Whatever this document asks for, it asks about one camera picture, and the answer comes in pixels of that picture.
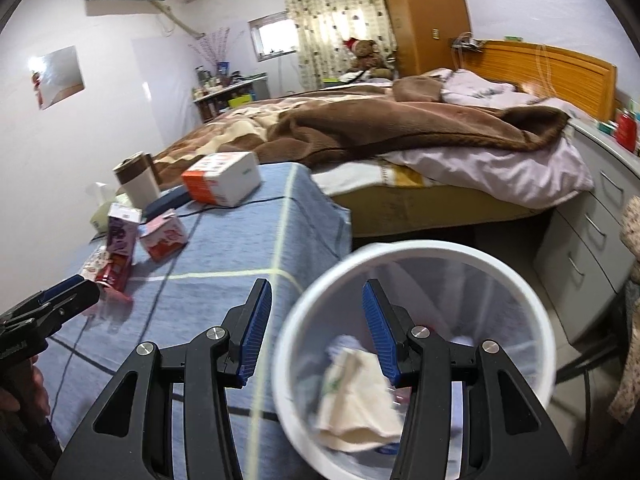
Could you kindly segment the person's left hand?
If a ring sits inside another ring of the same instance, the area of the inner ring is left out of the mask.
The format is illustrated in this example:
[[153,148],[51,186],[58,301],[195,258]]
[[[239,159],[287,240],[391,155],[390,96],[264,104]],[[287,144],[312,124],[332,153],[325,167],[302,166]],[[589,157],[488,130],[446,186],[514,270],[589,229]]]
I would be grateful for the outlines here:
[[44,386],[41,370],[36,365],[38,356],[6,370],[1,385],[8,384],[10,391],[1,388],[1,409],[16,413],[24,408],[38,425],[43,425],[50,415],[49,395]]

